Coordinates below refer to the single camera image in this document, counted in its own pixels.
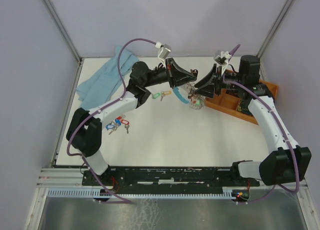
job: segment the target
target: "colorful key tag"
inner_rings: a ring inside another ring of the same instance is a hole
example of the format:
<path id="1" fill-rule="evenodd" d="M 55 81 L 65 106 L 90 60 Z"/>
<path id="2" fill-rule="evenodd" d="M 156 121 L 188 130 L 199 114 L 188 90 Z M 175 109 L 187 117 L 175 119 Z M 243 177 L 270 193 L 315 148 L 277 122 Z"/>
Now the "colorful key tag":
<path id="1" fill-rule="evenodd" d="M 125 119 L 121 119 L 121 123 L 124 125 L 129 125 L 129 121 L 125 120 Z"/>
<path id="2" fill-rule="evenodd" d="M 160 92 L 157 92 L 156 94 L 152 95 L 152 98 L 156 99 L 156 98 L 160 97 L 160 95 L 161 95 Z"/>
<path id="3" fill-rule="evenodd" d="M 164 91 L 163 94 L 166 96 L 166 95 L 170 95 L 172 94 L 172 91 Z"/>
<path id="4" fill-rule="evenodd" d="M 119 126 L 121 126 L 121 121 L 119 119 L 115 119 L 114 120 L 116 124 L 118 124 Z"/>
<path id="5" fill-rule="evenodd" d="M 116 119 L 121 120 L 121 119 L 124 119 L 125 117 L 126 117 L 126 115 L 122 114 L 121 116 L 118 116 Z"/>
<path id="6" fill-rule="evenodd" d="M 115 125 L 113 125 L 113 124 L 108 124 L 107 126 L 105 126 L 105 128 L 106 128 L 107 130 L 109 130 L 109 129 L 113 129 L 114 126 L 115 126 Z"/>

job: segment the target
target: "white wall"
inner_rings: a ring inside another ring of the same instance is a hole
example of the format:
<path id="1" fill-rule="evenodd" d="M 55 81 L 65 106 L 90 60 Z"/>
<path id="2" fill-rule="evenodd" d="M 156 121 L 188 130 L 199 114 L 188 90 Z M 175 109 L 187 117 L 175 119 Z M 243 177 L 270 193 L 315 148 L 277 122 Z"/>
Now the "white wall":
<path id="1" fill-rule="evenodd" d="M 268 79 L 279 84 L 278 111 L 294 138 L 312 152 L 306 174 L 320 213 L 320 5 L 297 0 L 263 58 Z"/>
<path id="2" fill-rule="evenodd" d="M 0 229 L 22 229 L 77 63 L 41 0 L 0 0 Z"/>
<path id="3" fill-rule="evenodd" d="M 109 57 L 116 45 L 147 38 L 171 56 L 212 56 L 241 44 L 256 54 L 286 0 L 51 0 L 81 57 Z M 155 56 L 152 46 L 129 46 Z"/>

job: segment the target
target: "metal frame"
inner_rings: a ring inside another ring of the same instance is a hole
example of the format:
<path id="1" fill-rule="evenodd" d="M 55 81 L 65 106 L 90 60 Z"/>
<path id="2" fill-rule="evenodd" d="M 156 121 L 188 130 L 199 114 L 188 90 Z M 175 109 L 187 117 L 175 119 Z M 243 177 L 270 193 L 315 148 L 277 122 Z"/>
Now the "metal frame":
<path id="1" fill-rule="evenodd" d="M 272 39 L 274 38 L 275 34 L 277 33 L 277 30 L 279 29 L 281 23 L 285 19 L 285 16 L 287 15 L 288 11 L 292 7 L 295 0 L 286 0 L 284 3 L 284 6 L 282 7 L 278 17 L 276 18 L 275 22 L 273 23 L 271 29 L 269 30 L 268 35 L 264 39 L 262 46 L 260 47 L 257 57 L 262 58 L 262 56 L 265 54 L 269 44 L 271 43 Z"/>
<path id="2" fill-rule="evenodd" d="M 80 75 L 81 75 L 83 64 L 84 64 L 84 61 L 82 60 L 81 63 L 78 63 L 78 66 L 77 66 L 77 69 L 76 69 L 73 85 L 72 85 L 71 92 L 70 92 L 70 95 L 69 95 L 69 100 L 68 100 L 68 103 L 67 103 L 67 106 L 66 106 L 66 109 L 65 109 L 62 125 L 61 125 L 61 128 L 60 128 L 60 134 L 59 134 L 59 137 L 57 139 L 57 142 L 56 142 L 56 145 L 55 145 L 55 149 L 54 149 L 52 157 L 51 157 L 50 167 L 53 167 L 55 165 L 55 162 L 56 162 L 57 157 L 58 157 L 59 149 L 60 149 L 60 146 L 61 146 L 62 139 L 64 137 L 64 132 L 65 132 L 65 129 L 66 129 L 66 126 L 67 126 L 68 117 L 69 117 L 70 110 L 71 110 L 71 107 L 72 107 L 72 102 L 73 102 L 73 99 L 74 99 L 74 95 L 76 93 L 76 87 L 78 85 L 78 81 L 79 81 L 79 78 L 80 78 Z"/>
<path id="3" fill-rule="evenodd" d="M 74 46 L 71 38 L 69 37 L 66 28 L 64 27 L 64 25 L 62 24 L 60 18 L 58 17 L 58 14 L 55 10 L 55 7 L 53 5 L 53 3 L 50 0 L 42 0 L 44 6 L 46 7 L 46 9 L 48 10 L 54 24 L 56 25 L 56 27 L 58 28 L 59 32 L 61 33 L 62 38 L 64 39 L 65 43 L 67 44 L 67 46 L 69 47 L 69 49 L 71 50 L 74 58 L 78 61 L 81 62 L 81 57 L 77 52 L 76 47 Z"/>
<path id="4" fill-rule="evenodd" d="M 44 205 L 48 193 L 53 190 L 60 191 L 58 195 L 60 197 L 66 197 L 63 195 L 64 191 L 73 191 L 75 193 L 100 190 L 99 186 L 82 186 L 82 177 L 79 168 L 43 168 L 41 170 L 39 180 L 37 183 L 37 189 L 34 194 L 30 213 L 28 214 L 27 222 L 25 225 L 26 230 L 38 229 L 41 216 L 44 210 Z M 260 182 L 261 186 L 251 187 L 252 189 L 271 189 L 271 186 L 265 186 L 263 182 Z M 289 189 L 295 189 L 295 183 L 288 183 L 285 186 Z M 243 187 L 224 187 L 225 192 L 228 190 L 243 190 Z M 206 198 L 207 196 L 186 196 L 186 198 Z M 311 195 L 305 180 L 300 183 L 300 191 L 298 193 L 298 200 L 302 209 L 303 217 L 309 230 L 320 230 L 320 220 L 316 213 L 316 208 L 311 199 Z"/>

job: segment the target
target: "blue cloth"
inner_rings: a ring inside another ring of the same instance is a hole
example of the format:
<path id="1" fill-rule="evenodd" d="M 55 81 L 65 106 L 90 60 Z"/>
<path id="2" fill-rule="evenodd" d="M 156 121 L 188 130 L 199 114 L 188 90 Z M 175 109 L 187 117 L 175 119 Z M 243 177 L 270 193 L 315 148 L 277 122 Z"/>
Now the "blue cloth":
<path id="1" fill-rule="evenodd" d="M 121 85 L 118 74 L 117 60 L 121 46 L 115 48 L 115 56 L 107 61 L 87 81 L 81 83 L 75 90 L 82 101 L 80 107 L 89 110 L 108 102 Z M 124 49 L 120 57 L 121 75 L 128 74 L 138 58 L 132 52 Z"/>

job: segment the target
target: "orange wooden box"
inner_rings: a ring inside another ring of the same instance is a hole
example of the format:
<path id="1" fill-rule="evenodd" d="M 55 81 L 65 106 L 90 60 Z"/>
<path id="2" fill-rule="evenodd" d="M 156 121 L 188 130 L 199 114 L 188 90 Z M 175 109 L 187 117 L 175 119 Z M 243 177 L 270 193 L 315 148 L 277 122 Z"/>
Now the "orange wooden box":
<path id="1" fill-rule="evenodd" d="M 275 85 L 273 83 L 267 82 L 267 81 L 260 81 L 261 83 L 264 83 L 268 89 L 273 94 L 274 98 L 277 98 L 278 94 L 278 85 Z M 243 119 L 247 122 L 257 124 L 257 120 L 253 116 L 246 115 L 242 112 L 237 111 L 240 98 L 236 96 L 232 96 L 226 93 L 226 90 L 223 89 L 221 91 L 220 96 L 215 95 L 214 98 L 206 98 L 204 100 L 204 103 L 207 107 L 218 110 L 220 112 L 223 112 L 225 114 L 229 114 L 231 116 L 237 117 L 239 119 Z"/>

